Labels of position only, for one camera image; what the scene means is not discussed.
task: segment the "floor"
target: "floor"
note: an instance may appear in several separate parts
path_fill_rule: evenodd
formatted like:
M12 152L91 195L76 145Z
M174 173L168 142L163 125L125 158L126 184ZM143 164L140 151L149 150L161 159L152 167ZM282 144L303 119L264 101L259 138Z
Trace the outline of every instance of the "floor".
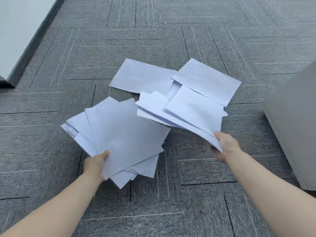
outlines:
M178 70L189 58L243 83L222 131L286 181L260 100L316 58L316 0L65 0L16 89L0 89L0 233L82 173L60 127L107 96L125 58ZM155 178L105 181L73 236L272 236L199 136L173 128Z

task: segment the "white envelope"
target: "white envelope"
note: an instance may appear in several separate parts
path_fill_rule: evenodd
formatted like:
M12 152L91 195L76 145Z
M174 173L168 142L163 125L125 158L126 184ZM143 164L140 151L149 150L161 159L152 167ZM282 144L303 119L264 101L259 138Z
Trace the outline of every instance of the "white envelope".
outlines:
M133 93L158 91L166 95L174 74L176 74L174 70L125 59L112 79L110 87Z
M138 101L138 105L142 107L143 109L152 112L153 114L160 116L162 119L171 121L182 128L185 128L189 131L194 132L195 134L201 136L202 138L206 139L208 142L210 142L215 148L217 148L219 151L223 152L219 140L206 133L205 131L189 124L185 120L181 119L179 116L174 115L172 112L165 109L165 106L169 103L168 97L158 93L153 92L152 94L148 93L141 93L140 98Z
M221 104L184 85L166 109L210 135L221 131L222 117L227 115Z
M227 106L241 81L191 58L173 77L179 83Z
M105 179L163 151L170 128L137 116L133 98L86 111L97 152L110 150Z

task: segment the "white paper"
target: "white paper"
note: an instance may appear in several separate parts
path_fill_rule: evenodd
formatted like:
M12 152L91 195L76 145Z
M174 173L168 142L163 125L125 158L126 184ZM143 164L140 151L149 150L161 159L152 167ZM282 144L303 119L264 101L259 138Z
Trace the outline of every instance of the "white paper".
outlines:
M137 175L135 174L135 175L131 178L131 180L134 180L136 176L137 176Z
M191 58L173 77L179 83L227 106L241 81Z
M222 117L227 115L221 104L184 85L166 109L210 135L221 131Z
M172 85L167 94L169 100L171 100L176 95L176 93L180 90L181 86L181 83L177 82L176 80L173 80Z
M147 119L151 119L151 120L154 120L158 123L161 123L163 125L168 125L168 126L173 126L173 127L180 127L178 125L176 125L175 123L172 123L171 121L164 121L163 119L160 119L159 116L155 116L154 114L146 111L146 110L143 110L141 107L138 107L137 108L137 115L140 116L140 117L144 117L144 118L147 118Z
M174 74L176 74L174 70L125 59L112 79L110 87L133 93L158 91L166 95Z
M158 162L158 157L159 157L159 154L154 155L148 158L146 161L142 161L138 163L137 165L132 166L131 169L135 170L140 175L154 178L157 162Z
M137 116L133 98L86 111L97 152L110 151L105 179L163 151L170 128Z
M116 175L113 175L111 180L121 189L130 181L130 179L135 178L134 175L135 174L123 170Z
M219 140L206 133L205 131L202 131L201 129L189 124L188 122L181 119L179 116L174 115L167 109L165 109L165 106L169 103L168 97L158 93L153 92L152 94L147 93L141 93L140 99L138 101L138 105L142 107L143 109L152 112L155 115L158 115L162 117L163 119L169 120L182 128L185 128L189 131L194 132L195 134L201 136L202 138L206 139L208 142L210 142L215 148L217 148L219 151L223 152Z
M76 131L72 126L68 123L62 124L61 127L72 137L75 138L78 135L78 131Z
M81 133L79 133L76 137L75 137L75 141L78 143L78 145L81 146L82 149L85 150L85 152L90 155L90 156L95 156L97 155L97 150L95 148L95 146L93 144L91 144L86 138L84 138L83 135L81 135Z

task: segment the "gray cabinet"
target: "gray cabinet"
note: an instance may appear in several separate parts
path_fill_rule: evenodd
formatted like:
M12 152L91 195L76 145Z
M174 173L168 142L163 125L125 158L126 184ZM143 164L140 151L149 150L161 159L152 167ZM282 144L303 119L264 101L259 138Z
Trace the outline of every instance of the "gray cabinet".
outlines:
M261 102L305 190L316 190L316 60Z

